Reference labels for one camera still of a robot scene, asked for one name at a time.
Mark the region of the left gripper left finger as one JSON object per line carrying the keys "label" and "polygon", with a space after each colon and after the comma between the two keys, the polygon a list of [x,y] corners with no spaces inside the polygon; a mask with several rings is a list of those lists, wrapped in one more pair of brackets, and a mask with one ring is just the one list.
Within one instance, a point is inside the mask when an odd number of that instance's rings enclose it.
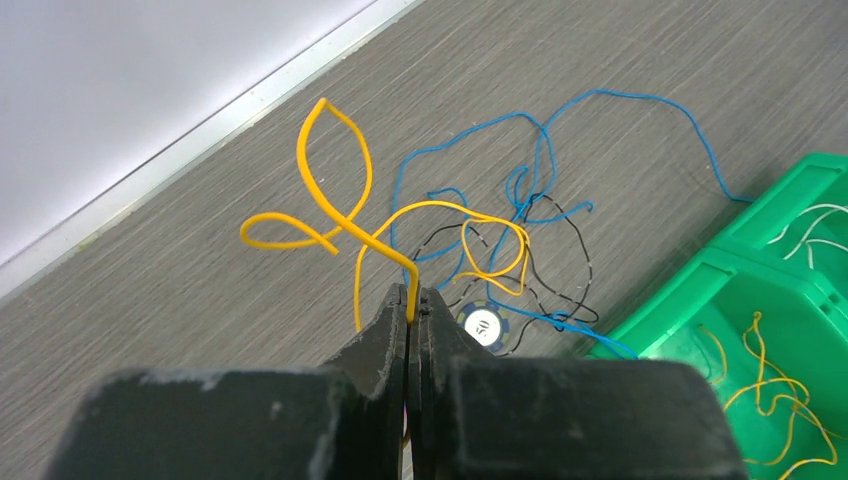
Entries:
{"label": "left gripper left finger", "polygon": [[80,402],[49,479],[395,479],[406,290],[316,367],[125,369]]}

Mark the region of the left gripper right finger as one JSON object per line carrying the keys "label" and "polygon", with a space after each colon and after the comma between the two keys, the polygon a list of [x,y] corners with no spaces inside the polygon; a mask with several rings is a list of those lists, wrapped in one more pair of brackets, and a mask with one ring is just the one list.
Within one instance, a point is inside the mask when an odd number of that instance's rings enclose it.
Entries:
{"label": "left gripper right finger", "polygon": [[498,358],[421,291],[422,422],[439,479],[742,479],[711,386],[665,360]]}

